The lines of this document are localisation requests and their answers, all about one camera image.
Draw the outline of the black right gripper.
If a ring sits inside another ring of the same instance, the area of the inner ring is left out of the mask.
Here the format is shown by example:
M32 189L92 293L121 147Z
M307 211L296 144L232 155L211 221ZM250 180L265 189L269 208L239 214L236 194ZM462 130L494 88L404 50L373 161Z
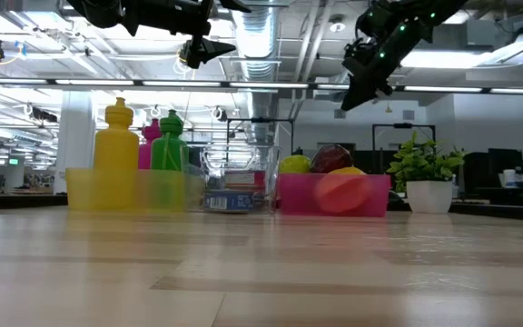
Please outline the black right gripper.
M393 32L385 39L364 42L357 39L345 46L343 67L349 74L349 89L340 109L348 112L377 98L377 92L392 94L390 75L401 66L401 61L415 46L425 40L433 42L433 23L417 16L401 18Z

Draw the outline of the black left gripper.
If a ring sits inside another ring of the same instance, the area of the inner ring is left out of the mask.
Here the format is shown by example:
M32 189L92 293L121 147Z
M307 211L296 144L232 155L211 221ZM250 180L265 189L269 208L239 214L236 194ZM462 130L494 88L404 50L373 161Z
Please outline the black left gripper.
M222 7L242 13L252 10L241 0L219 0ZM212 0L122 0L121 24L131 36L140 25L169 31L172 35L207 35ZM192 69L236 50L235 45L194 36L179 53L181 61Z

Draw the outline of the dark red wrinkled toy apple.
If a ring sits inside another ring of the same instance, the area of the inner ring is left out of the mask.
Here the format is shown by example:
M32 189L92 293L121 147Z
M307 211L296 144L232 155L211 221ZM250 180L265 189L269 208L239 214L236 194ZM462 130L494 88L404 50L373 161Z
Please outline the dark red wrinkled toy apple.
M352 166L352 156L347 149L338 144L326 144L314 155L311 161L311 172L330 173Z

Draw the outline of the green toy apple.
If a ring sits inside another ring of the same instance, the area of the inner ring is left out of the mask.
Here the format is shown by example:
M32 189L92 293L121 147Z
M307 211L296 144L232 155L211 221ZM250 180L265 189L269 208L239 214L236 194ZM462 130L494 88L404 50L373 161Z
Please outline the green toy apple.
M279 173L309 173L311 171L311 160L301 154L285 157L279 164Z

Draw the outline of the yellow toy bell pepper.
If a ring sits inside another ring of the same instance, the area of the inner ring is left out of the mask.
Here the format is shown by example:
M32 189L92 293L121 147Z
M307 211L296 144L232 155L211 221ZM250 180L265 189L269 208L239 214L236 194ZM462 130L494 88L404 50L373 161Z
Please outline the yellow toy bell pepper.
M372 183L366 174L358 168L346 167L322 177L313 196L324 212L345 213L361 207L371 192Z

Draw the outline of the green plastic squeeze bottle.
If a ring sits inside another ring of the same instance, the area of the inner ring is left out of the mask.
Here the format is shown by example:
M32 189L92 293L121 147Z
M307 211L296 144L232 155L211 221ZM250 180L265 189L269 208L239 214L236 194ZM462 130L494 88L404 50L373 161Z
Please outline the green plastic squeeze bottle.
M151 199L161 211L180 212L185 205L187 144L181 138L183 120L172 109L159 121L161 136L153 140L151 156Z

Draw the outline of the pink plastic squeeze bottle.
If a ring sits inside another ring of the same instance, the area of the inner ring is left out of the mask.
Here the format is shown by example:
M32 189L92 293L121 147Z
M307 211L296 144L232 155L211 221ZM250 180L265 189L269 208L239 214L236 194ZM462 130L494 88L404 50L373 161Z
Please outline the pink plastic squeeze bottle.
M151 123L142 129L143 143L139 146L139 169L148 170L151 168L152 143L161 136L159 120L153 118Z

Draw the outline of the yellow plastic squeeze bottle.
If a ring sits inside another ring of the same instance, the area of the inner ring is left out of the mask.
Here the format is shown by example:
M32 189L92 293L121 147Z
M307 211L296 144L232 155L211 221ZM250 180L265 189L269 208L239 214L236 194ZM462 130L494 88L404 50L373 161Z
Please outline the yellow plastic squeeze bottle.
M94 144L95 209L127 210L132 206L139 156L139 137L129 130L133 117L122 97L105 108L108 127L96 133Z

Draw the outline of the tin can dark blue label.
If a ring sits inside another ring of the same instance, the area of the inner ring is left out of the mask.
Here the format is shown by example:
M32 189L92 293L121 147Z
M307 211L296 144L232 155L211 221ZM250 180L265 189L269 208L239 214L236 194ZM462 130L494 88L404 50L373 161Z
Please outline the tin can dark blue label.
M208 190L203 195L204 210L220 212L250 212L254 209L253 192Z

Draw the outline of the long ceiling light strip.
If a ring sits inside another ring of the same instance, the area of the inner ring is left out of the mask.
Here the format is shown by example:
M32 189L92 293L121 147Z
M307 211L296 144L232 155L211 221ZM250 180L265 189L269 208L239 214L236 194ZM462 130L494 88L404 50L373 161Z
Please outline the long ceiling light strip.
M279 83L279 82L230 82L230 81L199 81L199 80L109 80L109 79L38 79L38 78L13 78L0 77L0 85L33 88L68 88L90 87L92 89L173 89L190 90L294 90L294 91L348 91L346 84L322 83ZM507 87L469 87L469 86L426 86L426 85L394 85L393 92L403 93L433 93L433 94L497 94L497 95L523 95L523 88Z

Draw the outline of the small potted green plant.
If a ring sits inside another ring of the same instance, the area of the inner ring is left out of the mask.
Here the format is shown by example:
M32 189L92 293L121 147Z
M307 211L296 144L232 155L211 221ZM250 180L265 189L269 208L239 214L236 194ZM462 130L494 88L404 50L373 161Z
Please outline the small potted green plant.
M395 190L404 193L414 213L445 214L453 198L456 171L464 164L466 153L454 147L443 153L437 141L418 143L413 133L394 154L387 169L395 180Z

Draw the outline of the red translucent plastic bin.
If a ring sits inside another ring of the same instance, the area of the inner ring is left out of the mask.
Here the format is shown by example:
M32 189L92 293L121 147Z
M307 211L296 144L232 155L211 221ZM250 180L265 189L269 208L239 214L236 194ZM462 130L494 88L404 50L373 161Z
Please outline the red translucent plastic bin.
M383 217L387 212L390 177L384 174L366 174L372 183L372 192L359 208L345 213L327 213L317 205L313 192L316 184L326 174L281 174L278 178L278 194L281 213L309 216Z

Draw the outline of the clear plastic bin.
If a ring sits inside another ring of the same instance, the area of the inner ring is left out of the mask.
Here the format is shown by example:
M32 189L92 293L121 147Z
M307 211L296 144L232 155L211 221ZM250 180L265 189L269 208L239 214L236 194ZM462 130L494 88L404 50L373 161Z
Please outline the clear plastic bin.
M281 150L269 145L207 144L188 148L184 172L200 175L205 180L203 194L208 190L235 190L253 192L254 209L250 212L220 212L204 210L202 203L191 211L213 213L272 213L276 209L278 163ZM224 175L228 171L262 170L265 172L264 190L228 189Z

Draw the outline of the black desk with screens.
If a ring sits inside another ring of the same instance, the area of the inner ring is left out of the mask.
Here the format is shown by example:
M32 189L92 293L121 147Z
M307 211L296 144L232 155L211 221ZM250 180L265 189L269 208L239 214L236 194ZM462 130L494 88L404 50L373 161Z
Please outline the black desk with screens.
M503 171L515 169L518 188L505 188ZM489 148L465 156L460 169L459 197L495 205L523 206L523 153L521 150Z

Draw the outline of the white room column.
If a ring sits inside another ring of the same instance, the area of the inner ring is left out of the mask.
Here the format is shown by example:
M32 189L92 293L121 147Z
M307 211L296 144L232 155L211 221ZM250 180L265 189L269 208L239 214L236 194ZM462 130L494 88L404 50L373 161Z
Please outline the white room column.
M91 92L63 91L54 193L66 192L67 168L91 168L96 111Z

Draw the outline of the yellow translucent plastic bin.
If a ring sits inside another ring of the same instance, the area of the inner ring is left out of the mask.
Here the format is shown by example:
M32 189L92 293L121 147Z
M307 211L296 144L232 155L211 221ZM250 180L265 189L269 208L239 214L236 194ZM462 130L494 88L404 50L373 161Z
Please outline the yellow translucent plastic bin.
M68 168L68 206L107 213L181 213L202 203L200 175L167 170Z

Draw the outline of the black background rig frame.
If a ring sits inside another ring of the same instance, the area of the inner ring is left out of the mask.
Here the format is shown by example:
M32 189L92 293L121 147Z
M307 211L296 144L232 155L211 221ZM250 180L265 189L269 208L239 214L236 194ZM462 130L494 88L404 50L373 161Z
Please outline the black background rig frame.
M371 126L371 141L373 146L376 147L377 132L379 127L390 127L393 129L414 129L414 128L429 128L431 130L431 137L433 141L437 142L436 125L434 124L411 124L411 123L395 123L395 124L373 124Z

